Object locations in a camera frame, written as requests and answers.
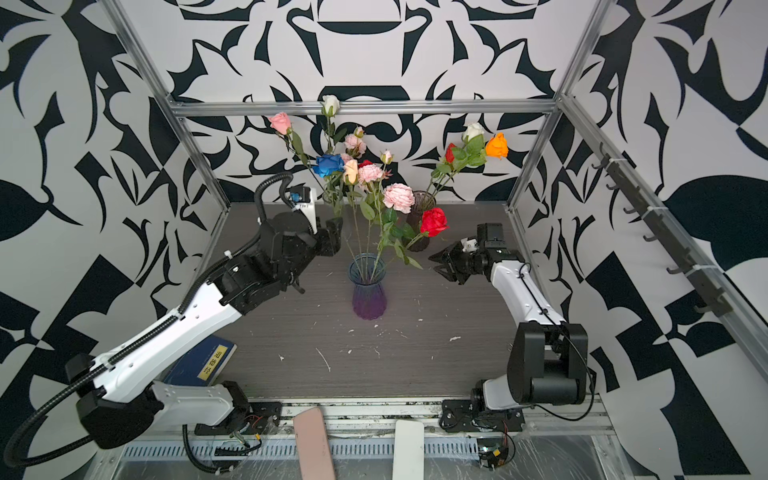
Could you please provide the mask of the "clear glass vase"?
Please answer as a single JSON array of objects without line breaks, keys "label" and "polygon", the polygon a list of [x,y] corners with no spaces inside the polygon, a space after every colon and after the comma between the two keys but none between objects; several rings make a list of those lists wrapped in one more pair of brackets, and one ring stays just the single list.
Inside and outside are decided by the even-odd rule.
[{"label": "clear glass vase", "polygon": [[329,229],[334,232],[337,240],[341,240],[344,227],[345,186],[327,184],[323,192],[323,200],[333,211]]}]

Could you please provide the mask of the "dark red glass vase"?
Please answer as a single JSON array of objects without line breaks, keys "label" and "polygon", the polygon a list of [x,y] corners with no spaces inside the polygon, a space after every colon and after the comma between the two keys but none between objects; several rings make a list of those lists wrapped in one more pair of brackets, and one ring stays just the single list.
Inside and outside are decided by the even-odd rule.
[{"label": "dark red glass vase", "polygon": [[[425,190],[414,190],[413,194],[415,203],[407,215],[406,222],[418,234],[421,230],[424,213],[434,208],[437,202],[434,195]],[[429,244],[430,238],[428,236],[421,237],[417,241],[409,241],[407,250],[410,252],[420,252],[425,250]]]}]

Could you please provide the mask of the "blue purple glass vase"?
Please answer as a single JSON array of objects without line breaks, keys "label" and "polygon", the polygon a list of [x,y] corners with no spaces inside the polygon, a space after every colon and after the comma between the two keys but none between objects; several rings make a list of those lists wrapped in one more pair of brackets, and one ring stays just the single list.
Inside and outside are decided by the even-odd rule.
[{"label": "blue purple glass vase", "polygon": [[386,265],[376,254],[362,253],[354,257],[348,269],[353,284],[352,309],[363,320],[376,320],[387,309],[383,287]]}]

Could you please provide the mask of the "cream peach rose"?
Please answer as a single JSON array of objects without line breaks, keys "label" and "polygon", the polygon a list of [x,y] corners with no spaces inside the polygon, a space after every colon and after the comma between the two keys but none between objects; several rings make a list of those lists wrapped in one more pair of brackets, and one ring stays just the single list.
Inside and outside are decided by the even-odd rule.
[{"label": "cream peach rose", "polygon": [[357,243],[359,247],[358,255],[362,254],[362,242],[359,231],[358,215],[357,215],[357,197],[356,197],[356,185],[359,177],[358,161],[355,159],[349,160],[344,164],[343,180],[345,185],[346,199],[350,205],[352,211],[353,223],[355,226],[355,234],[357,236]]}]

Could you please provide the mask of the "orange rose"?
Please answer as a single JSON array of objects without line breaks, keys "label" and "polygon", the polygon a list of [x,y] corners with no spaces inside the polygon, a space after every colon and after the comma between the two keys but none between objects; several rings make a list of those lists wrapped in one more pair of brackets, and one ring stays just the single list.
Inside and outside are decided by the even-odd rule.
[{"label": "orange rose", "polygon": [[495,136],[493,136],[490,140],[486,140],[485,151],[486,151],[486,163],[489,157],[498,158],[498,159],[506,157],[509,153],[509,148],[508,148],[507,140],[504,137],[504,134],[498,133]]}]

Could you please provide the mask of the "pink spray roses stem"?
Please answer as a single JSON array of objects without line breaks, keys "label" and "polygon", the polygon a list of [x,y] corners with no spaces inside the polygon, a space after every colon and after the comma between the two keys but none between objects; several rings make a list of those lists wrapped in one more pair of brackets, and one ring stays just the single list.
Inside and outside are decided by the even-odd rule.
[{"label": "pink spray roses stem", "polygon": [[363,157],[367,150],[364,136],[365,132],[363,128],[358,126],[351,134],[345,137],[344,152],[341,154],[341,158],[344,164],[351,160],[359,160]]}]

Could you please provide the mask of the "white rose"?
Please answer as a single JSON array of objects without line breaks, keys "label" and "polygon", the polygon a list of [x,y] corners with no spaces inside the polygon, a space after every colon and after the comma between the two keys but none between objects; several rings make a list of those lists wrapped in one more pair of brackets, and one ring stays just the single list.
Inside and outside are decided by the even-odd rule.
[{"label": "white rose", "polygon": [[452,182],[462,170],[466,168],[477,168],[486,163],[485,130],[479,123],[473,123],[463,132],[459,144],[454,145],[455,174],[453,179],[448,183]]},{"label": "white rose", "polygon": [[327,141],[326,154],[333,154],[336,151],[337,145],[343,136],[343,133],[337,129],[335,123],[335,117],[340,111],[340,106],[341,103],[335,95],[325,95],[322,97],[321,111],[325,119],[323,131]]}]

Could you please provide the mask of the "pink rose single stem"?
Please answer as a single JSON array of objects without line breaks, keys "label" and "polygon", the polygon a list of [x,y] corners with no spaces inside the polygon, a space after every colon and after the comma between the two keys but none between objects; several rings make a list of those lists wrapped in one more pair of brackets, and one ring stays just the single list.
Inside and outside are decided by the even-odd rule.
[{"label": "pink rose single stem", "polygon": [[292,120],[289,118],[289,115],[285,112],[277,113],[276,115],[268,118],[270,127],[274,130],[275,134],[283,141],[285,144],[286,149],[295,157],[298,158],[300,163],[306,167],[308,170],[312,172],[313,178],[317,181],[320,181],[320,177],[318,177],[312,170],[312,167],[315,165],[315,160],[317,157],[320,157],[322,155],[332,155],[332,154],[326,154],[325,149],[327,147],[327,141],[325,139],[323,127],[325,126],[325,119],[322,115],[321,111],[321,117],[318,121],[318,125],[322,128],[322,138],[325,140],[326,145],[323,150],[323,153],[319,156],[316,156],[314,159],[310,158],[310,155],[305,151],[302,140],[300,135],[296,132],[295,128],[293,127]]}]

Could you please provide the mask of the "pink carnation stem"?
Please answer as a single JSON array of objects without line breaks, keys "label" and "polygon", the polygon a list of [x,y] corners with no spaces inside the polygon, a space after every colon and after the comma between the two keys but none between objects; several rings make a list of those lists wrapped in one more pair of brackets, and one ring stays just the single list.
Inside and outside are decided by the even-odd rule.
[{"label": "pink carnation stem", "polygon": [[[392,161],[392,156],[388,151],[385,151],[381,160],[383,161],[382,164],[372,162],[380,168],[381,173],[376,189],[376,218],[371,229],[368,229],[368,222],[363,218],[367,222],[368,235],[366,245],[374,247],[373,254],[376,254],[384,262],[383,257],[387,250],[391,250],[395,257],[394,249],[387,246],[387,240],[382,240],[382,236],[386,235],[385,228],[389,222],[400,222],[401,216],[409,214],[415,200],[413,190],[409,186],[403,183],[390,183],[386,185],[390,174],[388,166]],[[361,214],[360,200],[363,196],[361,188],[356,185],[357,208]]]}]

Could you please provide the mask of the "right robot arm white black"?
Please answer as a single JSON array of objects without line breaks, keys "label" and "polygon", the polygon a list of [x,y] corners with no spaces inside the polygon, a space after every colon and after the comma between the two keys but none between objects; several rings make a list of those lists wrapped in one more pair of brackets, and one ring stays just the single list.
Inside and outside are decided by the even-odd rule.
[{"label": "right robot arm white black", "polygon": [[588,334],[551,306],[534,282],[530,264],[507,244],[500,224],[478,225],[474,236],[429,260],[436,272],[459,285],[474,275],[484,276],[515,321],[506,372],[476,388],[481,409],[538,408],[567,422],[579,422],[592,412],[596,374],[588,365]]}]

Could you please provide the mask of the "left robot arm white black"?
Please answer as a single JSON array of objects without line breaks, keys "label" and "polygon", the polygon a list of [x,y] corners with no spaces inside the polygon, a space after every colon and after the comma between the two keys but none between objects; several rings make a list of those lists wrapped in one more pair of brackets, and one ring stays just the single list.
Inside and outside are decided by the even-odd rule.
[{"label": "left robot arm white black", "polygon": [[[339,252],[342,217],[321,224],[315,214],[315,189],[295,186],[293,178],[280,173],[257,186],[257,233],[199,274],[177,307],[117,348],[73,358],[67,366],[67,387],[10,436],[3,452],[5,465],[40,465],[89,443],[113,449],[157,426],[178,427],[184,439],[190,427],[209,435],[239,435],[251,407],[237,383],[175,386],[158,377],[218,330],[289,288],[298,289],[301,274],[315,258]],[[78,397],[77,415],[86,436],[26,456],[24,440],[72,395]]]}]

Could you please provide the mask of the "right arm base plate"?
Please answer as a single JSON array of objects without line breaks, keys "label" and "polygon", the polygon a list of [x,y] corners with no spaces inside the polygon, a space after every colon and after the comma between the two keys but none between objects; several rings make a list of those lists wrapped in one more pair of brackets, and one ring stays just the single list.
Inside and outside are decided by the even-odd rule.
[{"label": "right arm base plate", "polygon": [[491,410],[477,399],[443,400],[439,427],[447,433],[522,432],[525,417],[521,409]]}]

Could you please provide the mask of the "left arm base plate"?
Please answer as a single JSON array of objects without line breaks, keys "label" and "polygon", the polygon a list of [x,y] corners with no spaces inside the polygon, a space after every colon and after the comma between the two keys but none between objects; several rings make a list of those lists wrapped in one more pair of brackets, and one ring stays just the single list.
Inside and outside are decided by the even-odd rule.
[{"label": "left arm base plate", "polygon": [[283,403],[279,401],[249,402],[235,405],[234,410],[219,424],[197,424],[196,436],[221,436],[238,431],[245,435],[264,434],[280,425]]}]

